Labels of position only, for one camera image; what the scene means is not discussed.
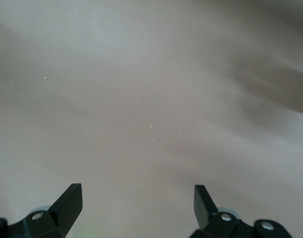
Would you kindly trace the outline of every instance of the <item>metal screw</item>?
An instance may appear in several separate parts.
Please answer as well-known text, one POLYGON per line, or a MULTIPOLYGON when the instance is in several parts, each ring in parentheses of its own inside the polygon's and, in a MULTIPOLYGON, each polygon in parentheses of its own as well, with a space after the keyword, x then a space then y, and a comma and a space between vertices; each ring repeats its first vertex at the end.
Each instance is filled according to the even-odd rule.
POLYGON ((272 224, 270 224, 269 222, 262 222, 261 225, 262 225, 262 227, 264 227, 264 229, 269 230, 269 231, 272 231, 274 229, 272 224))
POLYGON ((36 213, 34 216, 32 216, 32 220, 40 219, 43 216, 44 212, 36 213))
POLYGON ((232 218, 230 217, 230 215, 229 215, 229 214, 226 214, 226 213, 223 213, 223 214, 221 215, 221 218, 222 218, 223 221, 226 221, 226 222, 229 222, 229 221, 232 220, 232 218))

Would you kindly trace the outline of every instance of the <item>black bracket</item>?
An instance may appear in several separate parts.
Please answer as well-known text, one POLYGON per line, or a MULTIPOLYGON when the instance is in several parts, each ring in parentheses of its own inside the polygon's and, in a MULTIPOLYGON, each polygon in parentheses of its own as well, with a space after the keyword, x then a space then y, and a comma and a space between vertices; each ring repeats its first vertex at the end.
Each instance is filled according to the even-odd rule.
POLYGON ((190 238, 292 238, 279 223, 257 220, 251 227, 228 212, 219 212, 203 185, 195 186, 194 209, 199 230, 190 238))
POLYGON ((81 184, 73 183, 47 211, 33 212, 10 226, 0 218, 0 238, 64 238, 81 210, 81 184))

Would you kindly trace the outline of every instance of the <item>silver bolt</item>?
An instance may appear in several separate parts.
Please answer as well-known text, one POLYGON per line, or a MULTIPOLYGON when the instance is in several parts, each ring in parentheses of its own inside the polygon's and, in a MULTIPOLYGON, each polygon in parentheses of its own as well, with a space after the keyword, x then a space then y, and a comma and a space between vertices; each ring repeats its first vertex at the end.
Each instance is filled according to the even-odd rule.
POLYGON ((223 214, 221 215, 221 218, 222 218, 223 221, 226 221, 226 222, 229 222, 229 221, 232 220, 232 218, 230 217, 230 215, 229 215, 229 214, 226 214, 226 213, 223 213, 223 214))
POLYGON ((36 213, 34 216, 32 216, 32 220, 40 219, 43 216, 44 212, 36 213))
POLYGON ((269 231, 272 231, 274 229, 272 224, 270 224, 269 222, 262 222, 261 225, 262 225, 262 227, 264 227, 264 229, 269 230, 269 231))

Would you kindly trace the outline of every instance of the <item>screw head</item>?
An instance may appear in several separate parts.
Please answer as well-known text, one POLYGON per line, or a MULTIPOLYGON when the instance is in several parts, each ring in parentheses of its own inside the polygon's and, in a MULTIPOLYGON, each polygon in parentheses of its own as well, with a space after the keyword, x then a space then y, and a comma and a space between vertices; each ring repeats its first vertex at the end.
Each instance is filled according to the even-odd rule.
POLYGON ((221 218, 222 218, 223 221, 226 221, 226 222, 229 222, 229 221, 232 220, 232 218, 230 217, 230 215, 229 215, 229 214, 226 214, 226 213, 223 213, 223 214, 221 215, 221 218))
POLYGON ((40 219, 43 216, 44 212, 38 212, 32 216, 32 220, 40 219))
POLYGON ((274 227, 272 226, 272 224, 270 222, 262 222, 261 225, 264 229, 269 230, 269 231, 272 231, 274 229, 274 227))

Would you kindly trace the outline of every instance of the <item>gray surface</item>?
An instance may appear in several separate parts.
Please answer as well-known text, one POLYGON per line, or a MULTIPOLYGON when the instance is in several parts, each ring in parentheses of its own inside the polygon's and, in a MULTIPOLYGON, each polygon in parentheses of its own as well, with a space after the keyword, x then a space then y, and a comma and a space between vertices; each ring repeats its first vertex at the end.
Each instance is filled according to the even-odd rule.
POLYGON ((0 1, 0 216, 73 182, 70 238, 186 238, 195 184, 303 237, 303 26, 237 1, 0 1))

